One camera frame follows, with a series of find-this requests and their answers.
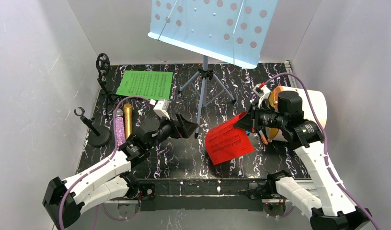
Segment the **green sheet music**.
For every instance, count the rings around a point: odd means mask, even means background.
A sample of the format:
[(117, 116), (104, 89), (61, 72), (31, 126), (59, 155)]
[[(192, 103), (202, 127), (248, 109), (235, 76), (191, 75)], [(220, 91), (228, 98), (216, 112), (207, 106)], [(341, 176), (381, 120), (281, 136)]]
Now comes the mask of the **green sheet music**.
[(159, 100), (170, 98), (173, 80), (172, 72), (164, 71), (125, 71), (116, 91), (121, 96), (141, 96)]

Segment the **black round-base mic stand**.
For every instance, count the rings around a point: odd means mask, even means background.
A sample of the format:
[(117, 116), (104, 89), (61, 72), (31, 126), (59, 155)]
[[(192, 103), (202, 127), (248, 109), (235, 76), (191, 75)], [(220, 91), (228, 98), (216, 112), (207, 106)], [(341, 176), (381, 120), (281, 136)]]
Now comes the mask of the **black round-base mic stand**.
[(84, 114), (85, 110), (82, 107), (74, 109), (74, 114), (80, 118), (82, 123), (88, 127), (88, 144), (92, 147), (99, 148), (105, 146), (111, 139), (111, 131), (106, 126), (95, 126), (92, 119), (88, 119)]

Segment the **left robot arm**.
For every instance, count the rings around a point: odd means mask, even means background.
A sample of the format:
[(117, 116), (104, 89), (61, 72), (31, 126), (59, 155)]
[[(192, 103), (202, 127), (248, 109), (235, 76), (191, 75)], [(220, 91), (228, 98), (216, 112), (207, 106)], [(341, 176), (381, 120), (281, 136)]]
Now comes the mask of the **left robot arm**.
[(168, 138), (189, 138), (198, 128), (181, 114), (163, 117), (153, 131), (140, 127), (113, 153), (90, 168), (66, 179), (48, 182), (42, 205), (58, 230), (74, 224), (82, 213), (108, 200), (137, 196), (139, 182), (131, 170), (146, 160), (155, 147)]

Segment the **purple glitter microphone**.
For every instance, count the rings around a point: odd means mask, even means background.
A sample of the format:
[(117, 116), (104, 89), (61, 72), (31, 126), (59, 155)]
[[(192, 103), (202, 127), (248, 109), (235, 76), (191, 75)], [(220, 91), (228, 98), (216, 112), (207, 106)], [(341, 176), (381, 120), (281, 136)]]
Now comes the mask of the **purple glitter microphone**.
[(114, 123), (115, 123), (116, 148), (119, 148), (119, 146), (124, 144), (126, 141), (124, 113), (121, 109), (116, 109)]

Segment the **gold microphone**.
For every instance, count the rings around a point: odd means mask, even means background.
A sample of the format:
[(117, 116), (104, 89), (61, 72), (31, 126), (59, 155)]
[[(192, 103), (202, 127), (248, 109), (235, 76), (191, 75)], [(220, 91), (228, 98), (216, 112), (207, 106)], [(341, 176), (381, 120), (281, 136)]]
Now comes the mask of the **gold microphone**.
[(125, 125), (125, 137), (128, 139), (132, 134), (132, 113), (133, 106), (130, 103), (126, 103), (123, 106), (124, 113), (124, 125)]

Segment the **black tripod mic stand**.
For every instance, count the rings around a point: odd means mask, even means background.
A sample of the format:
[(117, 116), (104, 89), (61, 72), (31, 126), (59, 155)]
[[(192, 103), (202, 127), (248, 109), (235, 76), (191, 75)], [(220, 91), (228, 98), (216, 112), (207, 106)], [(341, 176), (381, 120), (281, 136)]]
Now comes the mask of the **black tripod mic stand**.
[(113, 103), (114, 101), (116, 101), (119, 98), (122, 99), (123, 96), (117, 95), (115, 93), (111, 93), (106, 88), (106, 77), (108, 76), (110, 69), (111, 69), (110, 60), (109, 60), (109, 57), (107, 56), (107, 54), (100, 53), (97, 56), (95, 65), (96, 65), (96, 69), (99, 74), (97, 81), (100, 85), (100, 88), (103, 91), (102, 96), (105, 98), (106, 105)]

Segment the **grey tripod music stand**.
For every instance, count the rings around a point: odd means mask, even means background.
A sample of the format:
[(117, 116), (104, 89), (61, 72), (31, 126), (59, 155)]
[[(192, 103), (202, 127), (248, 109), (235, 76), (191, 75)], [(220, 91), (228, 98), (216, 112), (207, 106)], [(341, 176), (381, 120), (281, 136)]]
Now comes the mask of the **grey tripod music stand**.
[(244, 69), (257, 67), (276, 0), (154, 0), (149, 37), (203, 56), (197, 118), (208, 105), (207, 79), (217, 79), (208, 69), (214, 58)]

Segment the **red sheet music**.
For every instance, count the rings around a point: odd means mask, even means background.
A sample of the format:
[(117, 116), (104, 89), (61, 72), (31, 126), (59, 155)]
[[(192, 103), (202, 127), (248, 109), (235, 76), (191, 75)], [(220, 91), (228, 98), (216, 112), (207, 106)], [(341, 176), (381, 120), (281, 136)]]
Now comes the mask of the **red sheet music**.
[(246, 111), (242, 112), (208, 131), (205, 147), (213, 165), (219, 165), (254, 152), (254, 147), (246, 131), (234, 127), (234, 124), (246, 113)]

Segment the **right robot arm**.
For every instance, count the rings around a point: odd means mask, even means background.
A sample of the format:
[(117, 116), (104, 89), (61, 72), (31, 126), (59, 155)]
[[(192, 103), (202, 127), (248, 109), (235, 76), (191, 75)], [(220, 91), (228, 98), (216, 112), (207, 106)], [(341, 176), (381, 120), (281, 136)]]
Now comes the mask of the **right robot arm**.
[(309, 219), (313, 230), (359, 230), (370, 221), (371, 214), (344, 192), (325, 159), (324, 135), (314, 121), (304, 118), (302, 106), (303, 99), (296, 91), (283, 91), (277, 96), (277, 108), (263, 99), (262, 106), (252, 105), (234, 127), (251, 132), (279, 129), (303, 161), (318, 195), (307, 191), (286, 171), (269, 174), (256, 190), (291, 201)]

